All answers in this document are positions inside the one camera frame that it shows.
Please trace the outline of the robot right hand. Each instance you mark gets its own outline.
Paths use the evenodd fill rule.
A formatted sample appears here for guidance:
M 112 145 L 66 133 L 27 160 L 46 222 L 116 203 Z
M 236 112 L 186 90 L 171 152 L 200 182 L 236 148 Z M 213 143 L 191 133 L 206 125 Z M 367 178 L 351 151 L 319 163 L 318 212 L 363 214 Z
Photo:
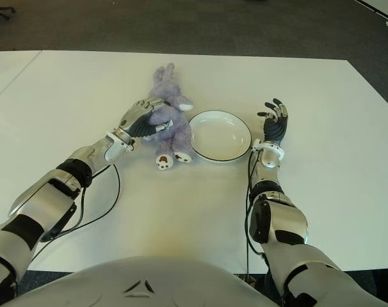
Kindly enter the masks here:
M 289 118 L 287 108 L 277 98 L 273 98 L 272 102 L 265 102 L 264 105 L 271 110 L 257 113 L 257 116 L 263 119 L 264 141 L 280 145 L 287 131 Z

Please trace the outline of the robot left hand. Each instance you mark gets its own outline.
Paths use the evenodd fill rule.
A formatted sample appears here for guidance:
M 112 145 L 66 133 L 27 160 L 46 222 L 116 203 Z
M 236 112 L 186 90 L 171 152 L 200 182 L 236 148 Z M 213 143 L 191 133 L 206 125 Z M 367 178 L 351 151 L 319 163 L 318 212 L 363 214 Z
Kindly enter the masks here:
M 172 120 L 163 120 L 154 125 L 149 123 L 150 117 L 165 105 L 161 98 L 139 100 L 123 115 L 118 127 L 131 138 L 147 137 L 166 130 L 173 125 Z

